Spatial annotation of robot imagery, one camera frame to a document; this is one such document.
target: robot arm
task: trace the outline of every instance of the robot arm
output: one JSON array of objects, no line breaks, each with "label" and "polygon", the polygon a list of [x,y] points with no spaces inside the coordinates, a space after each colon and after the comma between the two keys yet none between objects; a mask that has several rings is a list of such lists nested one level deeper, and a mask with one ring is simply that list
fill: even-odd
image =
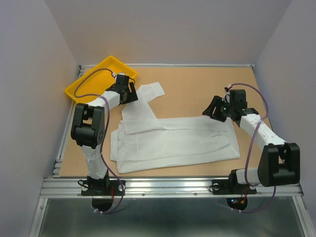
[{"label": "robot arm", "polygon": [[[203,115],[224,122],[230,117],[239,127],[253,136],[261,117],[254,108],[247,107],[245,90],[228,90],[229,100],[214,96]],[[265,187],[296,184],[300,180],[300,149],[295,143],[287,143],[278,137],[263,121],[256,134],[255,142],[262,150],[258,168],[247,172],[248,182]],[[245,169],[233,170],[230,184],[247,184]]]},{"label": "robot arm", "polygon": [[134,83],[129,83],[128,76],[117,75],[116,83],[100,97],[87,104],[78,103],[75,107],[71,138],[81,147],[87,163],[88,176],[84,185],[99,193],[105,192],[109,187],[108,169],[101,159],[107,114],[105,99],[110,110],[138,100]]}]

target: wooden table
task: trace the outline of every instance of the wooden table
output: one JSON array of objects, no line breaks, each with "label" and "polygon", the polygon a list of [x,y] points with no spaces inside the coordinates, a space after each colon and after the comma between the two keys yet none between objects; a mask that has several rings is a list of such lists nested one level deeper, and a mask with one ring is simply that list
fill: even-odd
[{"label": "wooden table", "polygon": [[[200,116],[213,99],[214,95],[225,95],[224,87],[235,82],[244,82],[258,88],[251,68],[135,68],[138,72],[136,89],[142,84],[160,82],[165,95],[149,102],[158,119]],[[265,114],[261,97],[247,87],[234,86],[246,90],[248,107],[254,107],[259,114]],[[108,135],[105,138],[103,153],[110,168],[118,173],[116,162],[110,160],[110,132],[117,129],[122,119],[119,106],[111,110]],[[157,168],[123,174],[123,177],[146,176],[227,176],[232,169],[244,168],[250,144],[250,136],[234,123],[238,140],[240,159],[217,161],[206,164]],[[69,138],[63,156],[61,177],[82,177],[87,175],[87,166],[82,150]],[[257,167],[261,151],[253,147],[249,167]]]}]

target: yellow bin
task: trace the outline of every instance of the yellow bin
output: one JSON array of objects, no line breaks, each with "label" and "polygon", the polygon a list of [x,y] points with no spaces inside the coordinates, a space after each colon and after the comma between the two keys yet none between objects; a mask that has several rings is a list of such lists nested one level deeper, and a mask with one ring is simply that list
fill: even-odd
[{"label": "yellow bin", "polygon": [[[134,79],[136,81],[137,72],[133,69],[131,69],[129,66],[125,65],[118,59],[116,59],[113,56],[109,56],[106,59],[104,59],[101,63],[99,63],[97,66],[89,70],[87,73],[85,73],[81,78],[76,80],[74,83],[72,83],[70,86],[68,86],[65,89],[65,93],[72,98],[77,103],[88,103],[92,100],[94,100],[95,96],[86,96],[82,98],[76,98],[74,96],[74,92],[76,87],[84,80],[90,73],[94,72],[95,70],[98,70],[100,68],[108,68],[115,72],[116,74],[119,73],[125,73],[125,75],[129,76],[130,78]],[[104,91],[109,88],[111,85],[114,84],[114,78],[111,76],[111,73],[106,70],[98,71],[92,76],[90,76],[78,89],[77,95],[84,95],[88,93],[94,93],[102,95]]]}]

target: metal bar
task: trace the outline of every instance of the metal bar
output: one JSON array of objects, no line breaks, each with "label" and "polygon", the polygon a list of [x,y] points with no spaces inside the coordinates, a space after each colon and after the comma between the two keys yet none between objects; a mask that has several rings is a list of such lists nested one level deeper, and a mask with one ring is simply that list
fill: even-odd
[{"label": "metal bar", "polygon": [[306,237],[316,237],[311,218],[304,206],[302,197],[293,197],[298,217],[300,219],[304,235]]},{"label": "metal bar", "polygon": [[36,237],[40,234],[40,227],[43,222],[47,201],[47,198],[39,199],[38,206],[36,208],[35,216],[31,226],[30,237]]},{"label": "metal bar", "polygon": [[[207,178],[126,178],[125,198],[216,198],[240,195],[213,195],[209,191],[212,177]],[[91,198],[82,197],[79,179],[45,179],[41,198]],[[273,187],[257,187],[258,194],[249,197],[269,197]],[[302,196],[300,185],[279,186],[276,196]]]},{"label": "metal bar", "polygon": [[[205,64],[168,64],[168,63],[126,63],[130,67],[143,68],[172,68],[172,67],[228,67],[228,68],[252,68],[254,64],[216,64],[216,63],[205,63]],[[93,68],[92,65],[82,65],[81,68]]]}]

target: table surface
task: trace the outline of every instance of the table surface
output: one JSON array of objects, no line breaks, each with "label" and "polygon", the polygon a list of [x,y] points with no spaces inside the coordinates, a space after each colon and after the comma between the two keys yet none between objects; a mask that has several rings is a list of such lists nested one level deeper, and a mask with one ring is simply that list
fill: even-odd
[{"label": "table surface", "polygon": [[[136,89],[142,84],[160,82],[165,95],[158,97],[149,105],[158,119],[201,116],[208,107],[214,95],[223,96],[224,87],[231,83],[248,83],[256,88],[251,68],[220,68],[220,67],[179,67],[179,68],[135,68],[138,72]],[[234,86],[234,89],[246,90],[248,107],[254,107],[259,114],[265,114],[265,107],[261,97],[253,89]],[[122,120],[118,106],[111,110],[108,135],[105,138],[103,153],[109,167],[118,173],[116,162],[110,160],[110,132],[118,128]],[[122,174],[123,177],[149,176],[227,176],[231,170],[244,168],[251,137],[234,123],[238,140],[240,159],[217,161],[205,164],[157,168]],[[87,166],[83,152],[70,133],[65,146],[61,177],[83,177],[87,175]],[[258,167],[261,151],[257,145],[252,149],[249,167]]]}]

